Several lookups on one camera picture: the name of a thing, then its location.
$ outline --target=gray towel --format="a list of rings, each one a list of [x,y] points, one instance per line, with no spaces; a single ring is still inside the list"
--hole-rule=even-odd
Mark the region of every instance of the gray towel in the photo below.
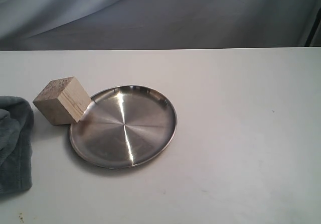
[[[20,97],[0,96],[0,195],[30,189],[34,113]]]

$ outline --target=metal plate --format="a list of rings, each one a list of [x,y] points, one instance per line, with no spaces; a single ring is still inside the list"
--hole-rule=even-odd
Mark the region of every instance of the metal plate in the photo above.
[[[70,142],[86,161],[109,169],[140,165],[172,140],[177,117],[161,93],[141,86],[102,91],[81,120],[70,126]]]

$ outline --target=white table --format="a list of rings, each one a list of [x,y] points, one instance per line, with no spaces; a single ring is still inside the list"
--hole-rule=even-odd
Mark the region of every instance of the white table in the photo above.
[[[1,95],[31,102],[52,79],[89,94],[137,84],[178,115],[141,167],[79,159],[36,110],[33,187],[0,198],[1,223],[319,223],[321,48],[0,52]]]

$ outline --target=wooden cube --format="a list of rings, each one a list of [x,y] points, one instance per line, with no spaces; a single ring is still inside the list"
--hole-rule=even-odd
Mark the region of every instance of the wooden cube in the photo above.
[[[53,80],[39,93],[34,105],[53,125],[77,123],[91,99],[75,77]]]

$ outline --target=round metal tray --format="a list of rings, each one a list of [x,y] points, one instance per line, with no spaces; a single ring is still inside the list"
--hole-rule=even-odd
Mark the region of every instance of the round metal tray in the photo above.
[[[151,160],[172,140],[177,116],[161,93],[141,86],[122,86],[92,98],[80,121],[69,130],[76,153],[109,169]]]

